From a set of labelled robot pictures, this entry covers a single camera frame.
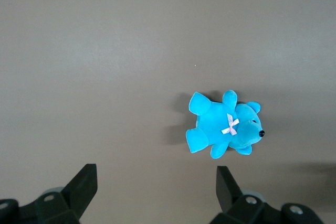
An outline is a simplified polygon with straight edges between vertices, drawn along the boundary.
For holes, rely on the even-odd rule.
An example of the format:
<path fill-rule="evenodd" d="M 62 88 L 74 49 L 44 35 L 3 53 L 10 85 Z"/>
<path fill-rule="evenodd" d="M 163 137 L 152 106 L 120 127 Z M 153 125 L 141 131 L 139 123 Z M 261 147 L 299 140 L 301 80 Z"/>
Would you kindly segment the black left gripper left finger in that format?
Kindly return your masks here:
<path fill-rule="evenodd" d="M 97 165 L 86 164 L 61 191 L 44 193 L 24 206 L 2 199 L 1 223 L 79 223 L 97 190 Z"/>

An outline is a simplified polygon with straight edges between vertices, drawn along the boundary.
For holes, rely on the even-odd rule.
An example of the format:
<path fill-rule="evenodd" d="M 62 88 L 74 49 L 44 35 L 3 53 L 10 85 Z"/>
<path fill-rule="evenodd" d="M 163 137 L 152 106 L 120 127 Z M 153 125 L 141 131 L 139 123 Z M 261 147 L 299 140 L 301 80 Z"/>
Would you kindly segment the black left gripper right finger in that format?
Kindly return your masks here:
<path fill-rule="evenodd" d="M 320 217 L 305 205 L 286 203 L 277 210 L 257 196 L 244 194 L 226 166 L 217 167 L 216 195 L 222 212 L 211 223 L 323 224 Z"/>

